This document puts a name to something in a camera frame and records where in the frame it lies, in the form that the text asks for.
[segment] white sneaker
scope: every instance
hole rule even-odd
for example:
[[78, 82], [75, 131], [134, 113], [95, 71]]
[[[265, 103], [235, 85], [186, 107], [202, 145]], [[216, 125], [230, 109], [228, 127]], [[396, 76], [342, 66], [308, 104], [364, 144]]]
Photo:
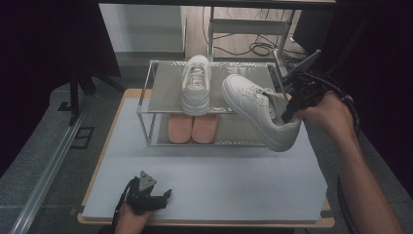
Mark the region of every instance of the white sneaker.
[[194, 56], [185, 65], [182, 108], [187, 115], [204, 115], [209, 109], [210, 65], [204, 56]]
[[282, 152], [292, 147], [301, 120], [293, 117], [288, 123], [283, 122], [288, 101], [282, 94], [263, 89], [238, 74], [223, 81], [221, 92], [228, 105], [252, 124], [270, 149]]

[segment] white wall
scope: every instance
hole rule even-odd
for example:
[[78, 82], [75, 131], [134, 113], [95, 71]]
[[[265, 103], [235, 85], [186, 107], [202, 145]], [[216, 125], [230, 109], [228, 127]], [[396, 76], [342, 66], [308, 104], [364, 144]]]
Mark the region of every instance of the white wall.
[[99, 4], [116, 52], [183, 52], [180, 7]]

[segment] person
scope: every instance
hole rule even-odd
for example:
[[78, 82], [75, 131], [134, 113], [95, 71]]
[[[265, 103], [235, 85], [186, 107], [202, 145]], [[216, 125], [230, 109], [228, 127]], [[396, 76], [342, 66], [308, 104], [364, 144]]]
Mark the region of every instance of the person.
[[[362, 234], [402, 233], [389, 202], [363, 159], [353, 117], [338, 96], [327, 92], [317, 106], [298, 110], [295, 115], [310, 121], [332, 138], [338, 151], [344, 197], [357, 231]], [[124, 203], [116, 234], [139, 234], [151, 214], [136, 215]]]

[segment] forearm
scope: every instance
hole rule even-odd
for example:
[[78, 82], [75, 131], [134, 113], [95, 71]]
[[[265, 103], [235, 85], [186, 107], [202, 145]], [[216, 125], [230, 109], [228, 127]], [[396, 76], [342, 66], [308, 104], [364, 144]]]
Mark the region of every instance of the forearm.
[[336, 138], [335, 142], [346, 204], [359, 233], [402, 233], [392, 208], [361, 155], [356, 137]]

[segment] orange slipper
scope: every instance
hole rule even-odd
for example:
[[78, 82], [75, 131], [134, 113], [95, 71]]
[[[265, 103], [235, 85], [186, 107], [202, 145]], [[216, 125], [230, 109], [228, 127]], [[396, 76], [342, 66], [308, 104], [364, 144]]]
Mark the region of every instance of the orange slipper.
[[185, 143], [191, 138], [192, 116], [171, 114], [168, 119], [168, 138], [172, 143]]
[[196, 116], [192, 126], [192, 139], [197, 143], [211, 143], [218, 129], [219, 115], [206, 114]]

